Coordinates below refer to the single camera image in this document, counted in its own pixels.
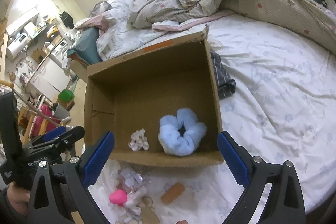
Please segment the person's left hand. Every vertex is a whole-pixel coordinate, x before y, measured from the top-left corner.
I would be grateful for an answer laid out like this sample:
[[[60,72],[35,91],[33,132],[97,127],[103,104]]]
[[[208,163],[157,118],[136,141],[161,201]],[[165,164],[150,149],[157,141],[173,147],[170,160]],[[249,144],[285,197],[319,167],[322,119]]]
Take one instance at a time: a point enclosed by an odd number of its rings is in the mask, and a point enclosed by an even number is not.
[[[31,195],[29,190],[21,188],[15,182],[12,182],[7,188],[6,195],[10,205],[17,213],[24,216],[28,215]]]

